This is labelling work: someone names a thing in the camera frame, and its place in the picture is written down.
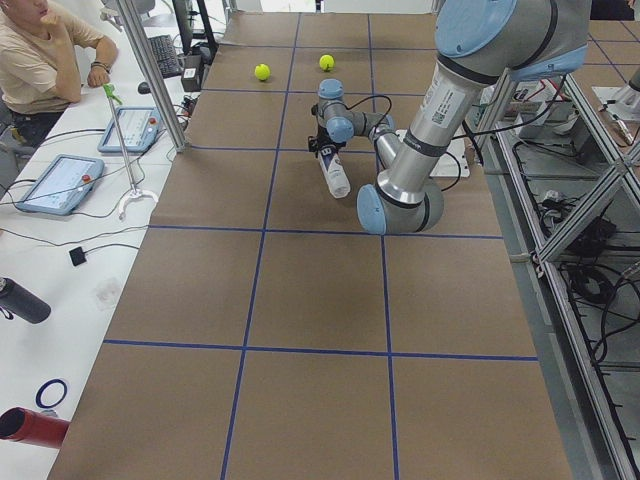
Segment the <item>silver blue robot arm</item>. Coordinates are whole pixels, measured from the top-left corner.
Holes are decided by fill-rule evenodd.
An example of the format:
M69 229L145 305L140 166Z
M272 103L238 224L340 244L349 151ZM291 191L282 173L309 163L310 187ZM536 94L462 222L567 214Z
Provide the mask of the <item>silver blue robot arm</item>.
M432 83L411 125L398 137L389 117L353 112L343 85L326 79L312 113L318 158L336 155L355 136L368 138L382 171L360 188L361 226L384 235L420 232L441 218L444 198L431 177L480 92L504 72L516 81L571 73L587 53L588 1L447 1L436 22Z

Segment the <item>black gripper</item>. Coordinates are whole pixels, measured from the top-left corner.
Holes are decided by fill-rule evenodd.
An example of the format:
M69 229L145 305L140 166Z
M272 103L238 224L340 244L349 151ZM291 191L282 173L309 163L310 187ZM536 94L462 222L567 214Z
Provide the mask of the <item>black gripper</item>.
M334 140L328 130L324 127L317 128L316 135L316 148L317 150L322 150L323 148L331 146L335 150L340 150L347 145L346 142L339 142Z

